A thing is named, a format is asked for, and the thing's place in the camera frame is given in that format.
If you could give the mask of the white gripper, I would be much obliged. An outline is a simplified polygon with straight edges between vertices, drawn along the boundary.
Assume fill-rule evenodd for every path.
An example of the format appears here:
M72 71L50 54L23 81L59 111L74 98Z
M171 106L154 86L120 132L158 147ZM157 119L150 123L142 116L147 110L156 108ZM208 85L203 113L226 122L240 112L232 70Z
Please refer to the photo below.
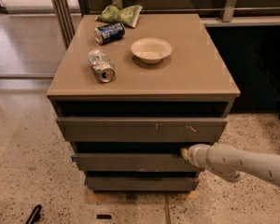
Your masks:
M207 168L207 152L210 148L209 145L198 144L191 146L189 149L182 147L180 148L181 156L184 160L189 160L189 162L200 168Z

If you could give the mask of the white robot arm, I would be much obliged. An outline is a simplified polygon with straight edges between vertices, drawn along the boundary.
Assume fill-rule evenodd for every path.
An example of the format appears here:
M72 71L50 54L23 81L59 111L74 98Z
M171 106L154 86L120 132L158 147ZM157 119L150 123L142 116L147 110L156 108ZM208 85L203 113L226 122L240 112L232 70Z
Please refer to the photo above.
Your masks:
M280 188L280 155L206 144L182 147L181 155L190 164L228 182L237 182L246 173Z

